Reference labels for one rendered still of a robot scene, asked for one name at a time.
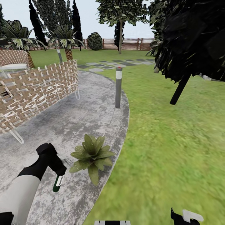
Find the insectifuge atomizer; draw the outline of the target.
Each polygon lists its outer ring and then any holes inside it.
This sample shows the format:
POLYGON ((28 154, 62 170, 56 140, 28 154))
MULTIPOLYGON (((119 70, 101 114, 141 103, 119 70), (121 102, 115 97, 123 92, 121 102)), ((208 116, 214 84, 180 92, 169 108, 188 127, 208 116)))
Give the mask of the insectifuge atomizer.
POLYGON ((63 177, 64 177, 64 174, 62 174, 60 176, 57 176, 55 184, 54 184, 54 187, 53 187, 53 192, 58 192, 59 191, 61 183, 63 181, 63 177))

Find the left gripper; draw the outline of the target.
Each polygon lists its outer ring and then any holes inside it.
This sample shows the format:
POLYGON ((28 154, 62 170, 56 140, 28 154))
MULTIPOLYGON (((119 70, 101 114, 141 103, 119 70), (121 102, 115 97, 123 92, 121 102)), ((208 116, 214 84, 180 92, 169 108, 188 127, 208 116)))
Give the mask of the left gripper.
POLYGON ((58 158, 57 162, 53 165, 49 166, 58 176, 65 174, 65 170, 67 169, 60 158, 58 158))

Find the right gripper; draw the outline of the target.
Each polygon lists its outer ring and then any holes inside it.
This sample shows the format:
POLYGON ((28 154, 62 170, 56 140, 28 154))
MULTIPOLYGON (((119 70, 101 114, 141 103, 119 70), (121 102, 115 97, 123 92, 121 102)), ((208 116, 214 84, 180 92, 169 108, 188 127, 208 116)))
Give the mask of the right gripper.
POLYGON ((190 223, 184 221, 183 216, 174 213, 173 208, 171 208, 171 218, 174 219, 174 225, 199 225, 199 223, 193 219, 190 219, 190 223))

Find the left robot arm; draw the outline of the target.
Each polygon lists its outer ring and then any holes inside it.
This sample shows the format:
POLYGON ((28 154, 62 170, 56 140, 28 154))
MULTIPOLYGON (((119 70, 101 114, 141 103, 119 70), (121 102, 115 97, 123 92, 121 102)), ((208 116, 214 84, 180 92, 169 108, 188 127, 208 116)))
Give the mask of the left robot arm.
POLYGON ((51 143, 41 144, 36 151, 37 154, 26 160, 24 169, 0 197, 0 225, 25 225, 47 167, 60 176, 67 169, 64 162, 71 167, 74 165, 68 155, 59 158, 51 143))

